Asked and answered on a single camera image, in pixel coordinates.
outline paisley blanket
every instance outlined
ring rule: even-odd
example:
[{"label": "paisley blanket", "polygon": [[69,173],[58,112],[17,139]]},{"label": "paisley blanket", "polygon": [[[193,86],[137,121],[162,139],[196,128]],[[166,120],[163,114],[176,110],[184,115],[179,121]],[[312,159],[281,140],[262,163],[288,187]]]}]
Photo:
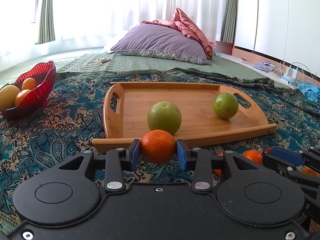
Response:
[{"label": "paisley blanket", "polygon": [[[319,104],[299,90],[276,88],[268,78],[239,80],[218,73],[175,68],[168,71],[58,73],[48,104],[31,116],[7,121],[0,116],[0,230],[5,233],[20,220],[12,205],[12,194],[21,182],[86,148],[93,138],[104,138],[102,107],[111,81],[161,81],[222,83],[244,91],[262,108],[269,122],[277,123],[275,133],[208,147],[214,153],[281,146],[294,151],[320,146]],[[142,157],[135,172],[124,174],[131,182],[191,182],[193,172],[182,171],[176,158],[154,165]],[[103,185],[103,172],[95,182]],[[213,174],[215,183],[218,177]]]}]

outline white cabinet door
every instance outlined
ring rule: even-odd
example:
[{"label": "white cabinet door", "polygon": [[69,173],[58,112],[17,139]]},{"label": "white cabinet door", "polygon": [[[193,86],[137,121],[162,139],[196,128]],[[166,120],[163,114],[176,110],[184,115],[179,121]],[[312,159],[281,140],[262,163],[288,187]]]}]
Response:
[{"label": "white cabinet door", "polygon": [[284,59],[288,30],[288,0],[259,0],[254,50]]},{"label": "white cabinet door", "polygon": [[258,0],[238,0],[235,45],[254,50]]},{"label": "white cabinet door", "polygon": [[284,60],[303,63],[311,73],[319,76],[320,0],[289,0]]}]

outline orange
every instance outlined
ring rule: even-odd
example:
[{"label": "orange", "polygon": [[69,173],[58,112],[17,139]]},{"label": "orange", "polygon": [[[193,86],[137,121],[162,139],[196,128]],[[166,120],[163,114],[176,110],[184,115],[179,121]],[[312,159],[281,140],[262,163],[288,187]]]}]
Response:
[{"label": "orange", "polygon": [[18,104],[21,103],[21,101],[23,100],[23,98],[30,92],[30,89],[25,89],[22,90],[17,96],[16,99],[14,101],[14,105],[17,106]]},{"label": "orange", "polygon": [[22,90],[30,89],[33,90],[37,87],[37,81],[34,78],[27,78],[22,83]]},{"label": "orange", "polygon": [[305,175],[310,175],[310,176],[315,176],[320,178],[320,174],[316,171],[314,171],[313,169],[310,169],[309,167],[304,167],[301,171],[302,174]]},{"label": "orange", "polygon": [[140,152],[154,164],[167,163],[176,151],[174,137],[163,130],[153,130],[141,138]]},{"label": "orange", "polygon": [[262,165],[262,154],[257,150],[249,150],[243,154],[244,157],[252,160],[253,162]]},{"label": "orange", "polygon": [[221,170],[214,170],[214,172],[215,172],[219,177],[222,177]]}]

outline blue gripper pad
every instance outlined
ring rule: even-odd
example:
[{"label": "blue gripper pad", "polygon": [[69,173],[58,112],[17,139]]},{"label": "blue gripper pad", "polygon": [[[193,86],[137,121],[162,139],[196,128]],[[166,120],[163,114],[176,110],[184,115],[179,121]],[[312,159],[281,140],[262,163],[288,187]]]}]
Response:
[{"label": "blue gripper pad", "polygon": [[294,164],[295,166],[304,165],[302,156],[299,153],[292,152],[290,150],[281,149],[274,147],[271,154],[275,157],[278,157],[284,161]]},{"label": "blue gripper pad", "polygon": [[130,160],[130,168],[134,171],[137,167],[138,161],[140,157],[140,140],[137,140],[136,145],[133,148],[132,156]]},{"label": "blue gripper pad", "polygon": [[180,167],[183,171],[187,170],[187,160],[186,160],[186,152],[180,144],[179,140],[176,142],[177,147],[177,157],[180,164]]}]

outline blue cloth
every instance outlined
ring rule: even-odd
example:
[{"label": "blue cloth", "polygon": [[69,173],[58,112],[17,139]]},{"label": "blue cloth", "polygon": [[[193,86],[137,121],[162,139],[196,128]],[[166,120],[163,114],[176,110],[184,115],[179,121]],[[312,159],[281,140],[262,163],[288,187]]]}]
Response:
[{"label": "blue cloth", "polygon": [[320,87],[315,85],[298,84],[298,89],[311,101],[320,101]]},{"label": "blue cloth", "polygon": [[253,66],[265,72],[273,71],[275,68],[275,66],[271,64],[271,62],[266,62],[266,61],[262,61],[260,63],[254,64]]}]

